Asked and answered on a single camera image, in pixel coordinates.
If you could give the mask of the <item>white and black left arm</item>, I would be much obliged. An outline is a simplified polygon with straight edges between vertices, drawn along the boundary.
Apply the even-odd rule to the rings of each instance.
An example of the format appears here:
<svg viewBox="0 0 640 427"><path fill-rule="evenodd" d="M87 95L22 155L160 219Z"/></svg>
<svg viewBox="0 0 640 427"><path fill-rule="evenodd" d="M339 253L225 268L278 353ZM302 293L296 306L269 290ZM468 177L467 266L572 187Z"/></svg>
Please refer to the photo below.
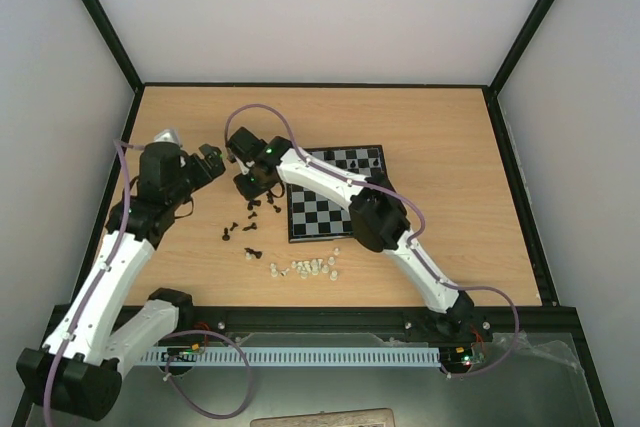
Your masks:
<svg viewBox="0 0 640 427"><path fill-rule="evenodd" d="M219 148L204 144L189 154L179 143L163 140L141 147L136 177L121 168L123 191L84 284L42 346L24 349L16 363L46 425L52 425L55 410L103 419L140 358L165 336L192 327L191 295L170 288L154 291L123 326L115 323L177 210L224 171Z"/></svg>

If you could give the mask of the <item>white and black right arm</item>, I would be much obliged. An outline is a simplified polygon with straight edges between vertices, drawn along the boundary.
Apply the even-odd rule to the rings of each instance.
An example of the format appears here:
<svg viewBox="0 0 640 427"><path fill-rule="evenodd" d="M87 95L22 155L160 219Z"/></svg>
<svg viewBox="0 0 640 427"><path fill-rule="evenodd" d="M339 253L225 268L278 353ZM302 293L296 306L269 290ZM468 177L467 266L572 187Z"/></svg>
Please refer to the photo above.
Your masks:
<svg viewBox="0 0 640 427"><path fill-rule="evenodd" d="M429 309L427 323L445 338L460 337L471 326L474 303L451 281L418 241L407 207L388 177L369 177L340 169L280 136L266 142L242 127L225 136L225 146L241 173L238 191L251 200L277 184L310 190L349 212L353 236L365 249L391 258L419 291Z"/></svg>

